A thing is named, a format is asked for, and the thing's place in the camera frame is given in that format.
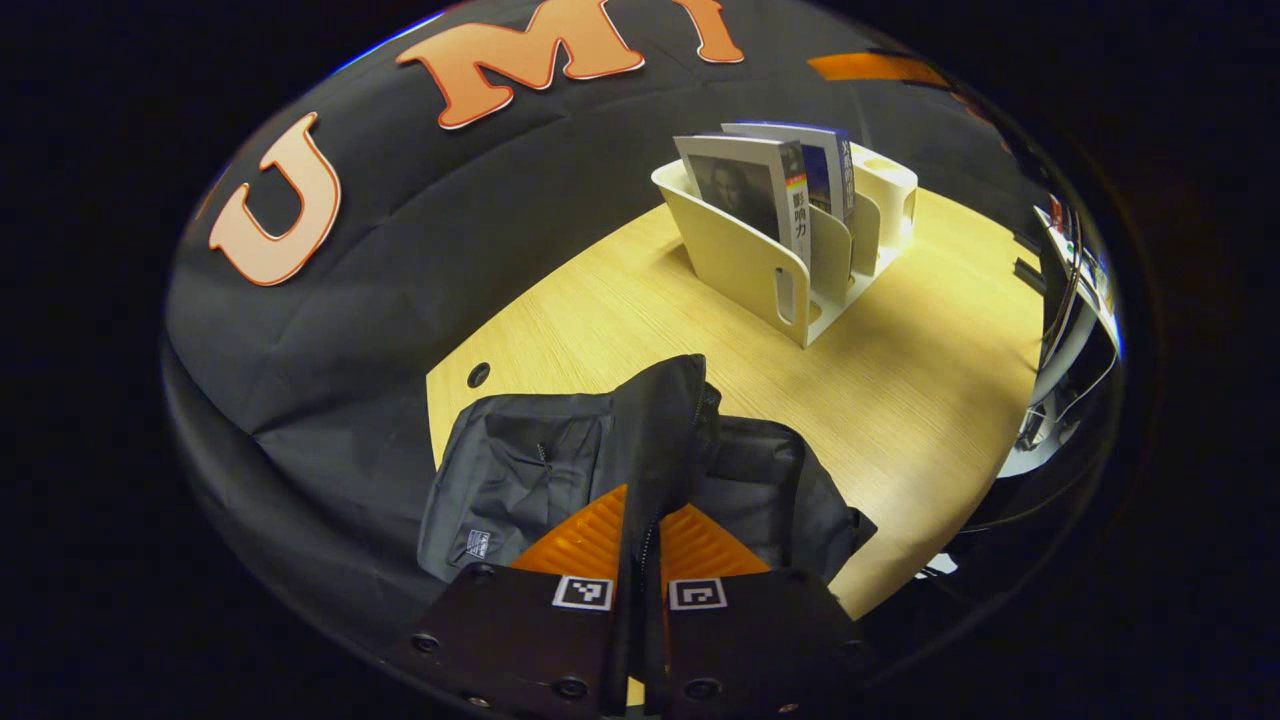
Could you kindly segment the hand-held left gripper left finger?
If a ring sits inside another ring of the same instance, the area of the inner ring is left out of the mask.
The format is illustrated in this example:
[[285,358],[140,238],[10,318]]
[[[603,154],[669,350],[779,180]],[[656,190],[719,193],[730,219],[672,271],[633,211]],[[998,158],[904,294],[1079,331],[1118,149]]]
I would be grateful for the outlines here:
[[472,711],[600,719],[628,706],[627,491],[590,502],[502,565],[472,561],[399,638],[401,666]]

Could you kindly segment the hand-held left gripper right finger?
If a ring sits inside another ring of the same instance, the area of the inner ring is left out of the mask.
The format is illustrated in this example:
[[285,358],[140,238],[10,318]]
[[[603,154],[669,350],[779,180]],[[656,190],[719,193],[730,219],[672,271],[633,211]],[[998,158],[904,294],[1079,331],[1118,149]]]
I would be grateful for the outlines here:
[[872,669],[860,624],[814,573],[769,568],[686,505],[655,524],[641,629],[655,719],[836,719]]

